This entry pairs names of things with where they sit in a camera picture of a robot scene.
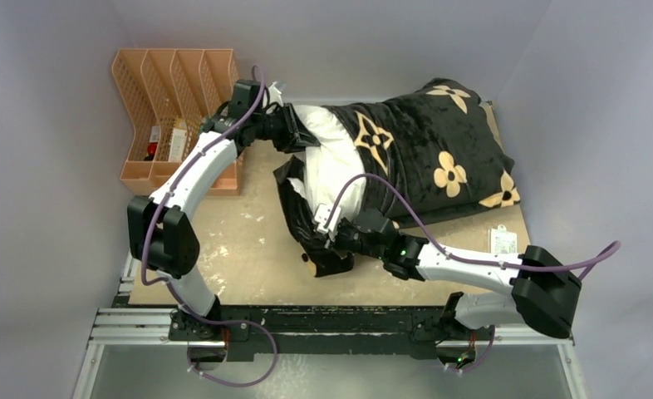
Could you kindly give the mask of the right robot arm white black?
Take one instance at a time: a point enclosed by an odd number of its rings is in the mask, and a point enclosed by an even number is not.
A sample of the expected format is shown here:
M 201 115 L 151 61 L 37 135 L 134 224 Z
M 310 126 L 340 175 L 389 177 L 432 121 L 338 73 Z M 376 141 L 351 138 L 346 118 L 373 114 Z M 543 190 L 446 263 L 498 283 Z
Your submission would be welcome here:
M 440 326 L 449 337 L 514 323 L 547 337 L 572 335 L 582 282 L 542 247 L 529 245 L 521 254 L 457 249 L 401 233 L 374 210 L 354 221 L 326 218 L 317 222 L 317 232 L 326 239 L 326 248 L 378 259 L 395 278 L 481 288 L 479 294 L 449 296 L 440 317 Z

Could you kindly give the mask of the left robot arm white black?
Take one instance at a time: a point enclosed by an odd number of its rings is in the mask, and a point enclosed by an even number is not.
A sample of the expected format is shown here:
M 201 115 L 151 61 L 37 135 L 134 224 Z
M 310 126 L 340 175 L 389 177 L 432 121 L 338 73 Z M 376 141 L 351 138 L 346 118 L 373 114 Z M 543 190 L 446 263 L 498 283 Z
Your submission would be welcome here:
M 256 140 L 270 140 L 291 153 L 317 144 L 282 100 L 283 85 L 239 79 L 233 95 L 199 127 L 194 148 L 180 167 L 151 195 L 137 195 L 127 206 L 130 256 L 140 261 L 141 282 L 157 273 L 179 308 L 192 315 L 189 328 L 200 339 L 219 335 L 220 301 L 197 267 L 200 242 L 191 220 L 218 177 Z

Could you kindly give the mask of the black pillowcase with beige flowers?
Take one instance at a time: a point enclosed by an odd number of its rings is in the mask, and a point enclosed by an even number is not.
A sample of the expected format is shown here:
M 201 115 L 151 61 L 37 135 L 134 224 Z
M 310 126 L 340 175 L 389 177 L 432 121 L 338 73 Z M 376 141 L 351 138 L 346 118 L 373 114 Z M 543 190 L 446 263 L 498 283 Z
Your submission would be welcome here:
M 384 101 L 322 107 L 345 126 L 365 170 L 349 179 L 333 202 L 341 207 L 339 219 L 375 209 L 409 228 L 520 200 L 513 159 L 496 141 L 480 96 L 457 81 L 435 78 Z M 326 248 L 315 230 L 316 211 L 298 192 L 303 151 L 274 172 L 288 230 L 315 277 L 345 273 L 353 267 L 352 256 Z

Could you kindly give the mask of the white pillow insert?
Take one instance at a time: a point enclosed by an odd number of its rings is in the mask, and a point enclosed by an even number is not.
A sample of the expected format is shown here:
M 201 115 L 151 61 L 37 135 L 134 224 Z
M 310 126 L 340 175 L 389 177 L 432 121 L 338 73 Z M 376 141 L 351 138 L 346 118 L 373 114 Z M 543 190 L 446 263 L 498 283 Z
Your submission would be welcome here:
M 334 113 L 312 105 L 295 105 L 294 111 L 319 141 L 298 156 L 304 161 L 298 192 L 314 211 L 319 204 L 332 204 L 344 184 L 365 170 L 353 139 Z

